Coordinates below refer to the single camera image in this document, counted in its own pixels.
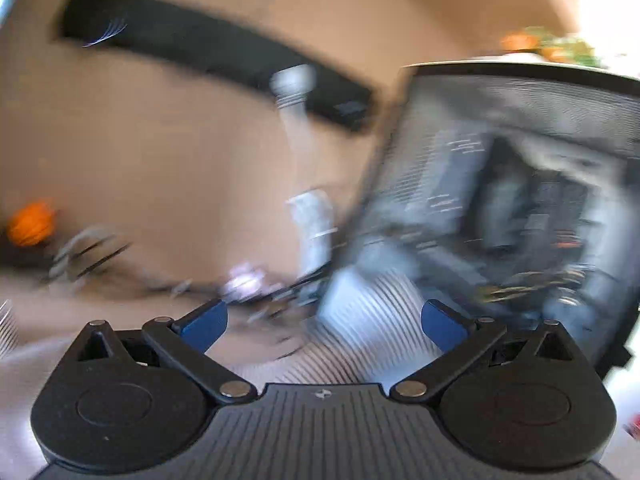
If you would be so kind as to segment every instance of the silver screw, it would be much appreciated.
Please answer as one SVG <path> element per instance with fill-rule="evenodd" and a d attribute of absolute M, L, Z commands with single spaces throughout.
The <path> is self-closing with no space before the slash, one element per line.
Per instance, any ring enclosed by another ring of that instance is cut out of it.
<path fill-rule="evenodd" d="M 427 392 L 427 387 L 420 381 L 402 381 L 396 384 L 396 392 L 403 397 L 420 397 Z"/>
<path fill-rule="evenodd" d="M 229 381 L 220 386 L 220 393 L 225 397 L 244 397 L 251 393 L 251 385 L 244 381 Z"/>

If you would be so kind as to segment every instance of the orange ball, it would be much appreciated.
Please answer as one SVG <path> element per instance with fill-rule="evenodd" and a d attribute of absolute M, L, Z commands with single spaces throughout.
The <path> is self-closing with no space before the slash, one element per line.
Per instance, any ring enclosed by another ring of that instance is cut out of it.
<path fill-rule="evenodd" d="M 53 234 L 53 215 L 46 202 L 30 203 L 11 218 L 7 227 L 9 240 L 19 247 L 39 244 Z"/>

